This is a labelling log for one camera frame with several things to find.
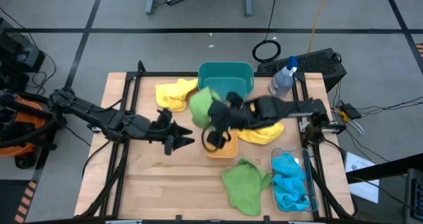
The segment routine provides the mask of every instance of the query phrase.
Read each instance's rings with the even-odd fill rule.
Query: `towel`
[[[198,79],[187,81],[178,79],[176,83],[156,85],[156,102],[173,112],[182,112],[186,108],[186,95],[197,87]]]
[[[273,178],[275,198],[282,211],[303,211],[310,206],[303,181],[298,177],[282,178],[277,174]]]
[[[238,131],[238,137],[251,143],[267,145],[278,138],[278,136],[282,134],[283,130],[284,125],[274,124],[273,126],[257,130],[244,129],[242,131]]]
[[[199,128],[206,128],[210,123],[208,111],[213,101],[221,101],[220,96],[209,87],[202,89],[190,99],[192,122]]]
[[[259,170],[252,162],[241,159],[238,165],[222,173],[231,206],[245,215],[261,214],[260,194],[272,181],[270,174]]]
[[[272,158],[272,168],[276,203],[282,211],[304,211],[310,206],[303,180],[305,174],[295,158],[281,154]]]

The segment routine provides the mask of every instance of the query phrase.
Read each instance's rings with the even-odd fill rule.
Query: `plastic bottle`
[[[297,71],[298,60],[296,56],[288,58],[288,64],[277,72],[269,84],[270,94],[285,97],[293,85],[292,75]]]

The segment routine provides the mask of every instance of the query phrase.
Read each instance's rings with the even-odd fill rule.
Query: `green cloth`
[[[222,173],[223,183],[231,206],[245,215],[261,214],[260,194],[267,189],[272,177],[252,162],[240,159],[238,165]]]
[[[220,96],[216,91],[206,87],[200,92],[196,93],[190,99],[190,109],[192,114],[192,122],[200,127],[206,128],[210,123],[208,111],[213,101],[221,101]]]

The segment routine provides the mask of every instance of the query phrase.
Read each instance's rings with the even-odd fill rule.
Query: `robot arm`
[[[208,110],[210,125],[215,128],[208,135],[207,141],[217,149],[221,149],[227,139],[223,133],[229,129],[259,129],[272,126],[284,118],[308,117],[309,123],[302,128],[311,142],[320,142],[325,137],[324,131],[340,133],[345,125],[330,122],[326,108],[319,99],[299,102],[286,102],[273,96],[261,96],[243,101],[236,93],[229,93],[227,100],[230,106],[214,101]]]
[[[172,112],[158,110],[156,121],[150,122],[146,117],[132,114],[112,107],[101,108],[86,100],[78,98],[70,89],[57,90],[50,95],[49,107],[53,111],[74,114],[80,119],[100,128],[107,139],[124,143],[129,139],[160,141],[165,144],[165,154],[194,142],[192,138],[183,137],[192,131],[179,126],[172,120]]]

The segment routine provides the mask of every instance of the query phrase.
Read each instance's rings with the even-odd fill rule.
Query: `black floor stripe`
[[[154,33],[266,33],[267,28],[11,28],[7,32],[30,33],[121,33],[121,34],[154,34]],[[270,33],[310,34],[311,28],[271,28]],[[317,34],[402,34],[402,29],[340,29],[320,28]]]
[[[416,44],[414,43],[414,40],[412,39],[412,36],[410,33],[412,31],[407,28],[407,25],[405,24],[403,16],[401,16],[401,13],[398,9],[397,4],[395,3],[395,0],[388,0],[388,2],[391,5],[392,10],[394,11],[395,17],[397,18],[398,23],[401,26],[401,29],[404,31],[404,36],[407,40],[408,45],[410,46],[414,59],[416,60],[417,65],[420,68],[420,71],[423,73],[423,59],[421,58],[420,53],[417,50]]]
[[[73,80],[77,74],[79,62],[81,62],[82,54],[84,52],[85,46],[87,45],[88,36],[90,34],[89,29],[93,27],[95,15],[97,14],[98,7],[100,6],[101,0],[95,0],[93,9],[91,9],[90,17],[88,18],[87,25],[85,27],[84,34],[82,35],[81,42],[79,43],[77,53],[75,55],[75,59],[73,60],[72,67],[69,70],[69,75],[66,79],[66,88],[70,88],[72,86]]]
[[[37,165],[35,166],[35,170],[31,178],[31,180],[35,181],[37,184],[40,183],[41,174],[44,170],[44,165],[46,164],[49,153],[50,151],[47,149],[41,150],[41,154],[38,158]]]

